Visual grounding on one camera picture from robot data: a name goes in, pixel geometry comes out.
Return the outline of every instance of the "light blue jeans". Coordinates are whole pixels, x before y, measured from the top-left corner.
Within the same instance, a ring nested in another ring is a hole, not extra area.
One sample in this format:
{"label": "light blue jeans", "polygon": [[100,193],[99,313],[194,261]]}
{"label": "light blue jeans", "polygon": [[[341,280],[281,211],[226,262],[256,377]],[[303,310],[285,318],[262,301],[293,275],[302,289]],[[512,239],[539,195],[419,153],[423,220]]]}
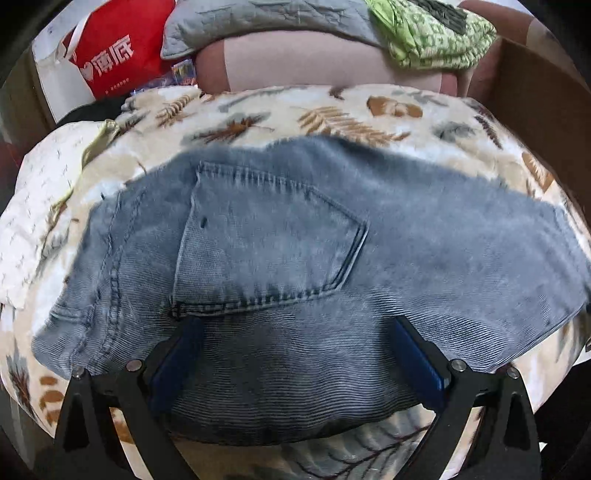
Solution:
{"label": "light blue jeans", "polygon": [[92,211],[33,341],[69,377],[145,358],[189,315],[206,339],[172,431],[260,445],[326,436],[416,403],[385,325],[499,367],[589,301],[564,213],[500,182],[344,140],[188,151]]}

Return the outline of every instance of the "jeans back pocket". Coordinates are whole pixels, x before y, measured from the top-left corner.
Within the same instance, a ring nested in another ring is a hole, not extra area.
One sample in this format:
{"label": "jeans back pocket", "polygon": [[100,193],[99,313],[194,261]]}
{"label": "jeans back pocket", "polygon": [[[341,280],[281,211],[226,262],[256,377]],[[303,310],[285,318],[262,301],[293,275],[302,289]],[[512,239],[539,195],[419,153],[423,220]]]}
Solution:
{"label": "jeans back pocket", "polygon": [[313,186],[201,163],[173,311],[219,315],[329,294],[347,279],[366,235],[365,222]]}

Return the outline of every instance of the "screw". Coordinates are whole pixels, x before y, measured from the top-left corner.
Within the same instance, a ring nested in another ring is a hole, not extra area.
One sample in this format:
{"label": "screw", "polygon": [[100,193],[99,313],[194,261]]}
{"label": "screw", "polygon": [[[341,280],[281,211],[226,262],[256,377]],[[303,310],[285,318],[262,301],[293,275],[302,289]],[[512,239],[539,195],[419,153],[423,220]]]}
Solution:
{"label": "screw", "polygon": [[466,362],[464,360],[460,360],[459,358],[456,358],[456,359],[452,360],[452,368],[456,372],[463,372],[466,368],[468,368],[468,365],[466,364]]}
{"label": "screw", "polygon": [[515,367],[509,367],[507,369],[507,375],[509,375],[511,378],[519,378],[519,370],[517,370]]}
{"label": "screw", "polygon": [[128,372],[137,372],[140,368],[142,368],[142,361],[141,360],[130,360],[125,365],[125,369]]}
{"label": "screw", "polygon": [[73,372],[72,372],[72,376],[79,380],[82,378],[82,375],[84,375],[84,372],[86,372],[86,368],[84,367],[76,367]]}

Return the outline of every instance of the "red bag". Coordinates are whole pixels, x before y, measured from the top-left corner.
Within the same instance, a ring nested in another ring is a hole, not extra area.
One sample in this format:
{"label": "red bag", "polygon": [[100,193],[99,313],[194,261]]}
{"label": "red bag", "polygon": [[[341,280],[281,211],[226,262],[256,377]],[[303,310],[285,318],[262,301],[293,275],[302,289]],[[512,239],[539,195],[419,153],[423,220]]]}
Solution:
{"label": "red bag", "polygon": [[123,95],[169,71],[160,59],[174,0],[111,0],[66,36],[64,58],[79,69],[96,99]]}

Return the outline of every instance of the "green cloth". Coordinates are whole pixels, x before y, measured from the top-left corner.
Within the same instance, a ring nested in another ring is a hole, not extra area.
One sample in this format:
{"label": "green cloth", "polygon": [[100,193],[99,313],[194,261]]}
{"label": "green cloth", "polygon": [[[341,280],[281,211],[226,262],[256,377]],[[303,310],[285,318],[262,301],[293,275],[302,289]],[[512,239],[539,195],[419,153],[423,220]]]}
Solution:
{"label": "green cloth", "polygon": [[414,69],[466,69],[474,66],[496,37],[486,19],[466,11],[466,34],[444,26],[408,0],[365,0],[379,19],[394,59]]}

